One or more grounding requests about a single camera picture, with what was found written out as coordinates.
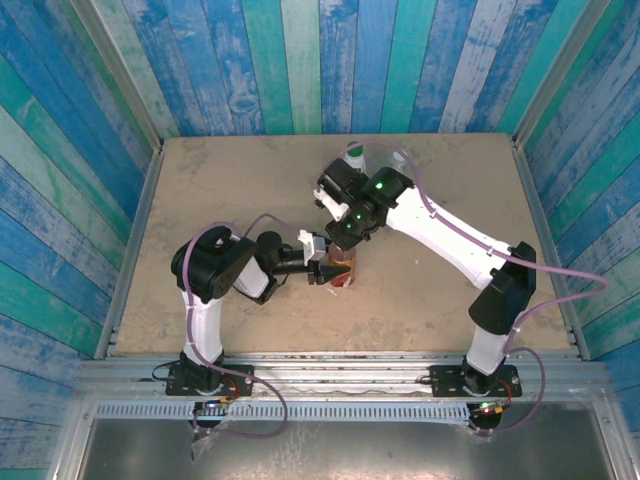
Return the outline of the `amber bottle red label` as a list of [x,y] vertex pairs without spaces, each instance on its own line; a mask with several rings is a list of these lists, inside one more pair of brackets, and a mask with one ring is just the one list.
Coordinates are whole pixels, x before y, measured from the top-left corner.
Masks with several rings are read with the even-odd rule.
[[335,244],[329,247],[329,264],[334,267],[348,267],[349,271],[333,278],[330,283],[336,288],[346,288],[355,282],[356,249],[342,250]]

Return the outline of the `white bottle red green label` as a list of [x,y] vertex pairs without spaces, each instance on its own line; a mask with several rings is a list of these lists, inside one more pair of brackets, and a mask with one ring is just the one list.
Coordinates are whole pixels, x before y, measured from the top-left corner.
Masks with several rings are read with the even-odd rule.
[[366,174],[366,159],[364,155],[364,146],[363,146],[363,154],[358,157],[352,157],[347,154],[347,150],[343,155],[343,160],[353,169],[357,170],[362,174]]

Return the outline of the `small electronics board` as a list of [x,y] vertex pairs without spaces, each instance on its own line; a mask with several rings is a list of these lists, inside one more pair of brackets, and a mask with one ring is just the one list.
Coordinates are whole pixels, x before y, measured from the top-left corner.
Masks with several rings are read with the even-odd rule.
[[197,416],[225,416],[234,403],[231,397],[220,397],[196,402],[193,408],[193,415]]
[[510,400],[484,400],[479,403],[470,403],[468,405],[469,411],[472,415],[486,416],[486,415],[499,415],[506,408],[511,406]]

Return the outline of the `grey metal panel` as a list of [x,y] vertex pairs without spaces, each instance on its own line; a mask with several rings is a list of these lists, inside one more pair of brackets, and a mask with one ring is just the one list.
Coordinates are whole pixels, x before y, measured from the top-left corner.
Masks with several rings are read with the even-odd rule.
[[268,440],[197,440],[179,421],[100,420],[80,480],[613,480],[589,414],[546,410],[479,438],[427,423],[294,422]]

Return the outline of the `aluminium mounting rail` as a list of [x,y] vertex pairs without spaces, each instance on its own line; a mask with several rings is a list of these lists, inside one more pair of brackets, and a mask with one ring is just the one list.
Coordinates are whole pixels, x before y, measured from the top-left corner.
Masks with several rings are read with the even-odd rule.
[[[160,399],[164,386],[154,380],[167,356],[117,356],[85,361],[77,391],[112,399]],[[435,365],[458,365],[456,352],[259,352],[230,355],[232,365],[251,365],[257,377],[291,401],[412,401],[431,395],[419,384]],[[508,360],[520,375],[522,398],[540,391],[548,401],[587,399],[613,385],[604,364],[581,360],[575,351],[516,353]]]

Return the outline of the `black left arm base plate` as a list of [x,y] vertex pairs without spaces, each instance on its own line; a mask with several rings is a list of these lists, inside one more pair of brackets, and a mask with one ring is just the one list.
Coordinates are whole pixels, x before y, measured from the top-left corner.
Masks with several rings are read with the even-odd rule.
[[204,365],[172,365],[165,380],[168,396],[219,396],[238,398],[252,393],[253,383],[240,375],[230,375]]

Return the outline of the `aluminium side rail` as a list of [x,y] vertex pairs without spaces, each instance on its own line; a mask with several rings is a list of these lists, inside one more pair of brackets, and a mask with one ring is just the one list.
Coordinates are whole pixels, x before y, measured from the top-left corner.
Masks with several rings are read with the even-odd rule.
[[146,174],[146,179],[136,210],[136,215],[130,231],[129,240],[125,249],[123,263],[119,271],[118,280],[116,282],[109,310],[93,355],[94,360],[103,360],[108,356],[112,337],[119,329],[122,321],[139,251],[164,161],[165,146],[166,143],[162,142],[160,147],[154,151],[151,158],[150,166]]
[[[548,266],[560,267],[556,247],[551,236],[539,195],[535,188],[535,183],[529,169],[525,152],[522,147],[518,147],[514,142],[511,142],[511,146],[514,162],[518,170],[536,233],[540,241],[544,263]],[[557,307],[562,315],[568,332],[571,350],[575,351],[576,355],[582,360],[589,360],[589,350],[585,344],[584,335],[573,304],[570,301],[567,301],[558,304]]]

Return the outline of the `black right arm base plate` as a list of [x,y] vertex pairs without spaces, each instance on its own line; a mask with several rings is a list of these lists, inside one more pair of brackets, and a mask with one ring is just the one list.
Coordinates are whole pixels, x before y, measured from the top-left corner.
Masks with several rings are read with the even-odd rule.
[[491,375],[462,365],[435,365],[429,368],[427,384],[434,397],[522,396],[520,376],[512,365],[501,365]]

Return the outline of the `aluminium corner post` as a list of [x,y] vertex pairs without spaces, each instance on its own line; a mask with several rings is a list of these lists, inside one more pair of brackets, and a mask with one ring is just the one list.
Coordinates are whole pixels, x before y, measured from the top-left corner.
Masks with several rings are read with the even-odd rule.
[[516,148],[524,148],[539,123],[544,111],[560,88],[570,67],[575,62],[589,36],[600,21],[611,0],[586,0],[580,15],[572,23],[571,29],[563,40],[542,77],[539,87],[521,117],[512,135],[512,142]]
[[163,141],[125,64],[123,55],[108,32],[107,25],[98,11],[96,1],[70,0],[70,3],[112,74],[145,139],[154,151],[160,150]]

